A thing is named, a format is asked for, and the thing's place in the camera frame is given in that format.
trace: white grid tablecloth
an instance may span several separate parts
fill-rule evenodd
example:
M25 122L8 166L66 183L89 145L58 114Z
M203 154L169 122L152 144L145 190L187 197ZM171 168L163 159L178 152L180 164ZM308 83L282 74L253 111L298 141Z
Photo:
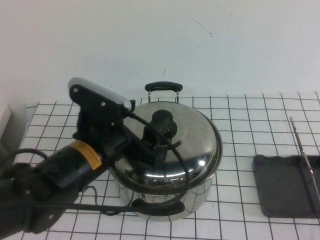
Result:
M308 155L320 153L320 94L294 93L181 97L180 103L212 119L223 140L223 158L213 176L211 192L202 207L173 222L154 222L121 213L67 210L41 234L18 233L11 240L315 240L320 239L318 219L268 218L260 209L253 156L297 155L289 124L293 117ZM174 101L153 98L152 101ZM137 105L147 99L138 99ZM21 148L37 148L50 155L73 141L79 106L70 102L40 103L36 107ZM41 158L21 154L16 162L33 165ZM98 204L121 206L114 179L105 172L92 182ZM92 190L80 194L77 203L94 204Z

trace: black tray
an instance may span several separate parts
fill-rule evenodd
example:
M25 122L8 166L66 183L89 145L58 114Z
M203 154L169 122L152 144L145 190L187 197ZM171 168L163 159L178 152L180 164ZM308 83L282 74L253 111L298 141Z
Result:
M320 186L320 156L307 156ZM271 218L318 218L320 201L301 156L256 155L252 163L262 213Z

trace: black cable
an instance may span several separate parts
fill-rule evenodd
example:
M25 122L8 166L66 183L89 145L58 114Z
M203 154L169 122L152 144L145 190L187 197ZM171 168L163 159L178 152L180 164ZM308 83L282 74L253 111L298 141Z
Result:
M38 155L40 157L43 157L45 160L48 158L48 155L45 154L44 152L38 150L38 149L33 149L33 148L21 148L18 149L17 151L15 151L12 155L6 157L1 163L0 163L0 168L3 166L3 164L5 164L7 161L9 161L10 159L14 159L15 156L17 156L18 154L35 154Z
M98 205L98 192L95 186L87 186L85 191L87 191L88 189L92 189L94 191L94 202L95 205Z
M176 150L176 148L171 144L171 142L165 137L163 136L157 129L155 129L151 124L149 124L147 121L145 121L143 118L137 116L136 114L134 114L131 111L127 111L127 115L128 117L135 119L137 121L139 121L140 123L144 124L147 128L149 128L154 134L156 134L159 138L161 138L161 140L163 140L168 146L169 148L172 150L172 152L174 153L174 155L177 157L179 163L181 164L181 167L183 168L184 172L185 172L185 191L179 193L178 195L176 195L175 197L173 197L170 200L167 200L165 202L161 202L161 203L153 203L152 205L149 206L130 206L131 201L133 199L133 194L131 197L131 201L129 202L128 205L126 206L105 206L105 205L98 205L97 204L97 190L94 186L88 186L86 188L86 190L88 188L91 188L94 190L95 192L95 205L93 204L53 204L53 203L43 203L43 202L24 202L24 203L8 203L5 205L0 205L0 211L4 211L4 210L10 210L10 209L24 209L24 208L58 208L58 209L74 209L74 210L87 210L87 211L100 211L103 214L112 216L112 215L116 215L122 212L143 212L146 213L147 211L157 211L160 208L165 208L168 205L171 205L173 203L175 203L176 201L179 201L181 198L183 198L185 196L185 194L187 193L187 191L189 190L190 187L190 175L189 175L189 171L181 157L181 155L179 154L179 152ZM41 157L43 157L44 159L47 159L48 156L41 152L40 150L37 149L32 149L32 148L22 148L17 150L13 155L7 157L4 162L8 161L11 158L14 158L16 155L18 154L22 154L22 153L32 153L32 154L36 154L39 155Z
M126 112L128 117L137 120L138 122L142 123L143 125L145 125L147 128L149 128L150 130L153 131L154 134L156 134L159 138L161 138L161 140L163 140L168 146L169 148L172 150L172 152L174 153L174 155L176 156L176 158L178 159L179 163L182 166L182 169L185 172L185 191L188 191L190 189L190 175L189 175L189 171L185 165L185 162L183 160L183 158L181 157L180 153L177 151L177 149L171 144L171 142L165 137L163 136L154 126L152 126L150 123L148 123L146 120L144 120L143 118L137 116L136 114L134 114L131 111L127 111Z

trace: stainless steel pot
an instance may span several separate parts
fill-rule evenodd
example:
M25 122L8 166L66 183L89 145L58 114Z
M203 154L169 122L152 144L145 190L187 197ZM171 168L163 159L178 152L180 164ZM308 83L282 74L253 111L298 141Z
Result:
M180 200L184 211L169 215L159 212L155 215L137 215L157 221L173 221L184 218L195 212L208 196L212 185L212 176L216 172L222 158L223 144L218 129L205 115L192 107L178 102L150 102L150 93L158 90L179 91L182 85L171 82L155 82L146 85L149 103L137 106L134 113L146 121L151 121L158 110L167 110L173 115L176 133L171 138L177 151L183 158L189 176L189 189ZM127 117L124 124L140 139L143 137L144 125ZM122 158L110 169L119 189L120 198L126 205L137 200L146 203L163 203L181 193L186 186L185 171L177 157L168 146L160 145L162 162L157 167L133 165L130 159Z

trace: black handle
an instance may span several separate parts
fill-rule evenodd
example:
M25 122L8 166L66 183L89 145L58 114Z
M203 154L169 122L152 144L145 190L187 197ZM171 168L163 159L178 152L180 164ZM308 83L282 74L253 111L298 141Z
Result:
M139 213L157 217L180 214L185 210L185 205L183 204L183 202L179 200L173 202L172 204L162 206L161 203L148 203L142 200L141 198L138 198L132 202L132 206L145 207L145 209L140 210Z
M144 87L144 89L148 92L169 90L174 92L181 92L183 88L184 87L181 84L170 81L156 81L149 83Z

